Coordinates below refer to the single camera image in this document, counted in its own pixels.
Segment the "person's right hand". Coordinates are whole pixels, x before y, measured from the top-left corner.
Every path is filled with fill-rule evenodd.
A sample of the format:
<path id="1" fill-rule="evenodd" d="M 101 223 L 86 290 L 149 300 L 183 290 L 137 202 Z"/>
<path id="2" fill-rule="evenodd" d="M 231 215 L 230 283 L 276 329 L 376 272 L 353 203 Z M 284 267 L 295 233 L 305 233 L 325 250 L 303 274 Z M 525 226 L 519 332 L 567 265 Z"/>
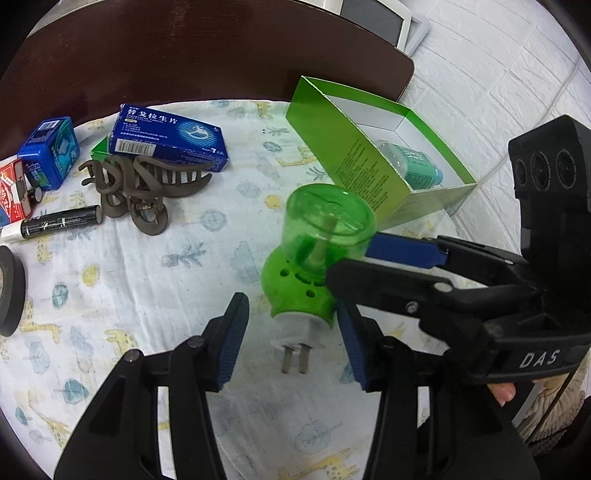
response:
<path id="1" fill-rule="evenodd" d="M 489 384 L 488 388 L 501 406 L 512 401 L 516 395 L 514 383 Z"/>

